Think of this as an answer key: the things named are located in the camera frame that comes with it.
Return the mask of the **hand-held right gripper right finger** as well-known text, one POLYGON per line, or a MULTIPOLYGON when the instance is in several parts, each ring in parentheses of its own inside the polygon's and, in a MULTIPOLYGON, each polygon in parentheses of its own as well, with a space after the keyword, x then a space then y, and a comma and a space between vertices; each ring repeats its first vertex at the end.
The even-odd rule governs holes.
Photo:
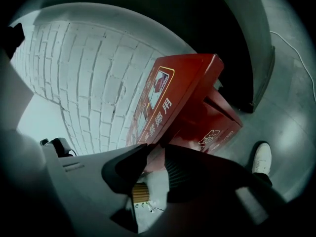
POLYGON ((166 237, 238 236, 264 223, 284 199, 234 161, 168 145, 166 237))

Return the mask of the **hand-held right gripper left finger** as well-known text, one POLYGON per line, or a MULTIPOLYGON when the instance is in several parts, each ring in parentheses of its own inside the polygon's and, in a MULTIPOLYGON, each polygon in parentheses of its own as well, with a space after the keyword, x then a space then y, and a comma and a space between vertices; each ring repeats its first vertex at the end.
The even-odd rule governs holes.
POLYGON ((52 144, 42 149, 74 234, 138 232, 132 189, 147 164, 147 145, 66 158, 52 144))

